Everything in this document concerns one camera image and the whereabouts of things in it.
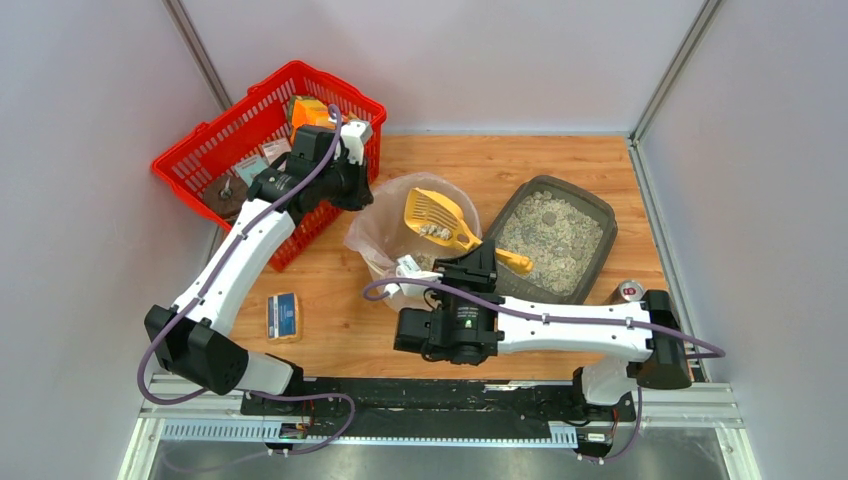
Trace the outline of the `yellow litter scoop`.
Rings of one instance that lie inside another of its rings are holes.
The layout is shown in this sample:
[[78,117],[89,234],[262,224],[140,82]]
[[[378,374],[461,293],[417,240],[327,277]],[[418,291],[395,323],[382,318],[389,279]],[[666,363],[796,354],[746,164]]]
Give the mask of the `yellow litter scoop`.
[[437,224],[450,228],[453,238],[449,241],[425,239],[462,252],[469,252],[483,241],[467,225],[463,210],[450,198],[433,190],[415,187],[408,192],[404,207],[404,222],[413,232],[423,224]]

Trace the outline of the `white bin with bag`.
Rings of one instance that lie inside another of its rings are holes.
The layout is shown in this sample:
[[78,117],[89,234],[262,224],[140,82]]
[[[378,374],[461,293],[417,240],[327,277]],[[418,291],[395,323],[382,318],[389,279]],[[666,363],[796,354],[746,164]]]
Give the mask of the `white bin with bag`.
[[406,226],[406,199],[416,187],[451,199],[462,209],[472,232],[478,237],[482,235],[475,205],[456,185],[432,173],[414,173],[388,180],[372,190],[373,203],[355,215],[344,239],[344,245],[365,261],[374,280],[394,276],[397,259],[405,255],[411,256],[422,270],[430,270],[439,258],[459,255],[457,250],[437,245]]

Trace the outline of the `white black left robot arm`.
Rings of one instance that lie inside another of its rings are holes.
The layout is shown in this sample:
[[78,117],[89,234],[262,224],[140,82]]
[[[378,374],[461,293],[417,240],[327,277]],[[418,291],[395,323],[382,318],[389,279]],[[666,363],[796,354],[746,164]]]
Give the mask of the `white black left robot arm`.
[[282,394],[294,365],[246,350],[230,332],[271,256],[306,215],[324,202],[347,211],[372,203],[365,155],[372,134],[362,120],[298,128],[290,151],[254,177],[235,225],[198,278],[171,305],[146,314],[146,358],[219,395]]

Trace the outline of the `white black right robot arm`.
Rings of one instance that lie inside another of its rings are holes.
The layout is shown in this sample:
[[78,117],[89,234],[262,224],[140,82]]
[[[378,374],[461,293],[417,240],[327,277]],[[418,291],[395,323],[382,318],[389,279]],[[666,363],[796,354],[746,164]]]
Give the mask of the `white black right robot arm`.
[[490,357],[529,351],[595,352],[601,360],[575,370],[578,400],[612,406],[638,388],[691,386],[688,361],[666,292],[611,305],[545,304],[496,292],[495,245],[438,260],[426,276],[403,277],[386,293],[420,290],[435,304],[403,308],[394,347],[431,362],[480,365]]

